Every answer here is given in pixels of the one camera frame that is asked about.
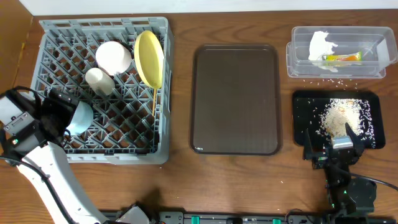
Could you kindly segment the pink bowl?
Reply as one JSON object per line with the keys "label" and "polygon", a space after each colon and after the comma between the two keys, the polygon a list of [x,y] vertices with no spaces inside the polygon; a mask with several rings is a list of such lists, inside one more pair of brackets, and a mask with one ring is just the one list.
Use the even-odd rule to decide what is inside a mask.
{"label": "pink bowl", "polygon": [[101,44],[96,50],[95,59],[99,68],[109,76],[125,72],[132,63],[130,51],[115,41]]}

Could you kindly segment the yellow orange snack wrapper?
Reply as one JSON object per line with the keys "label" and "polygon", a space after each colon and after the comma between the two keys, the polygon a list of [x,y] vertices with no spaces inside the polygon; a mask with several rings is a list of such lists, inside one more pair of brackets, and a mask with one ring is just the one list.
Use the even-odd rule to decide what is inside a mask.
{"label": "yellow orange snack wrapper", "polygon": [[325,61],[358,62],[362,61],[362,52],[356,52],[353,54],[346,54],[346,55],[323,55],[322,59]]}

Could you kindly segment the light blue bowl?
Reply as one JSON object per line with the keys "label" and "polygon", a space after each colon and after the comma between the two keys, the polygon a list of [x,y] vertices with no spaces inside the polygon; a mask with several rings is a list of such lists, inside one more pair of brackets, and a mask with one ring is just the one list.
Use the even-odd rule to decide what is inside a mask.
{"label": "light blue bowl", "polygon": [[91,106],[83,101],[80,101],[67,130],[72,136],[84,133],[90,126],[94,119],[94,112]]}

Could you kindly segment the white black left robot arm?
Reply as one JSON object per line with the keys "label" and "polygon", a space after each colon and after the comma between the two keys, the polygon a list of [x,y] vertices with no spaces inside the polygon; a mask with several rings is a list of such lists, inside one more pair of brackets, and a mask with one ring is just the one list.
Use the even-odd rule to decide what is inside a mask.
{"label": "white black left robot arm", "polygon": [[1,94],[1,159],[34,186],[55,223],[109,223],[88,198],[64,150],[93,121],[90,105],[51,89],[41,98],[17,86]]}

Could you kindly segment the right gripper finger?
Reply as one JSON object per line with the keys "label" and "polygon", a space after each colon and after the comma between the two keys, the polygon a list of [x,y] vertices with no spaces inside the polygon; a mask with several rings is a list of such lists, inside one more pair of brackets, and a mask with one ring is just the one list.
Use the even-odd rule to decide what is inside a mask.
{"label": "right gripper finger", "polygon": [[304,156],[311,156],[313,154],[312,144],[310,140],[310,135],[308,129],[304,132],[304,142],[303,142],[303,154]]}
{"label": "right gripper finger", "polygon": [[353,142],[353,149],[364,149],[364,144],[361,142],[359,137],[355,134],[355,132],[351,129],[351,126],[348,123],[345,123],[345,129],[347,135],[350,137]]}

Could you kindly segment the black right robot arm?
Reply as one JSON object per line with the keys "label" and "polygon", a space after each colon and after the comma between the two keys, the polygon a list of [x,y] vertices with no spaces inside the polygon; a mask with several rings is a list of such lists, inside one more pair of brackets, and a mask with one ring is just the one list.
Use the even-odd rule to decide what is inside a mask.
{"label": "black right robot arm", "polygon": [[314,169],[326,175],[328,201],[333,210],[326,212],[317,223],[369,223],[368,214],[374,211],[377,186],[375,181],[356,177],[349,166],[359,161],[364,144],[348,123],[346,135],[339,138],[342,146],[314,151],[308,130],[304,132],[303,159],[311,160]]}

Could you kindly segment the yellow plate with rice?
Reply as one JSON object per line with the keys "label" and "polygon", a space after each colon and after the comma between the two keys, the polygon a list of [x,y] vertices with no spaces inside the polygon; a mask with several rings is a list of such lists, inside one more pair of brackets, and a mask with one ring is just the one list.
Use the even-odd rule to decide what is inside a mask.
{"label": "yellow plate with rice", "polygon": [[153,89],[162,87],[164,52],[155,34],[145,30],[134,46],[136,70],[141,80]]}

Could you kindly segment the white napkin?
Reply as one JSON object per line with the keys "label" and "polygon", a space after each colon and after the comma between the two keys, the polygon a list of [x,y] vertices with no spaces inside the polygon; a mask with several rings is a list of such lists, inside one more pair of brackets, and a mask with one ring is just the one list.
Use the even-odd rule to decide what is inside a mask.
{"label": "white napkin", "polygon": [[335,53],[333,51],[333,48],[338,46],[334,42],[326,41],[328,35],[328,32],[314,32],[313,37],[310,41],[308,59],[309,61],[312,61],[312,63],[317,67],[336,73],[338,70],[334,66],[329,66],[323,62],[323,58],[327,55],[333,55]]}

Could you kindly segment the white cup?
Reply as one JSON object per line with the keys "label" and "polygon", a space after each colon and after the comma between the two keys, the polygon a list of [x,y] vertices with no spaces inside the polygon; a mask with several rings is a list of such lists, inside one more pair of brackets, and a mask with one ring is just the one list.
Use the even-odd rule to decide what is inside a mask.
{"label": "white cup", "polygon": [[110,95],[115,88],[114,80],[100,68],[91,68],[85,73],[85,80],[96,94]]}

